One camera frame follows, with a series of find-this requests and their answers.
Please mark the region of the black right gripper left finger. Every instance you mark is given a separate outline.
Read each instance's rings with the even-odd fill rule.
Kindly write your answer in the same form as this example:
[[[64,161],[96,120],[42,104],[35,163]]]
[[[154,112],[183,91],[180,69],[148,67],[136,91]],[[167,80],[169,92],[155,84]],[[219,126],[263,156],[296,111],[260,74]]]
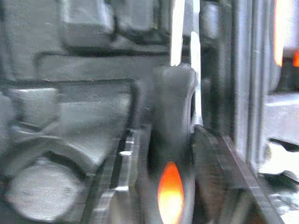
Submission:
[[[80,224],[143,224],[138,175],[144,129],[131,129],[99,168]]]

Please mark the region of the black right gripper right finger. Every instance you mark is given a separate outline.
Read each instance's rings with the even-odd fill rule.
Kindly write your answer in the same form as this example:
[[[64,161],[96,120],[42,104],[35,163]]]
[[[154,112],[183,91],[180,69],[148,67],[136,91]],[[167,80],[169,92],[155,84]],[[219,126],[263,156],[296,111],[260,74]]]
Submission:
[[[243,162],[232,140],[194,128],[196,182],[213,224],[284,224],[265,183]]]

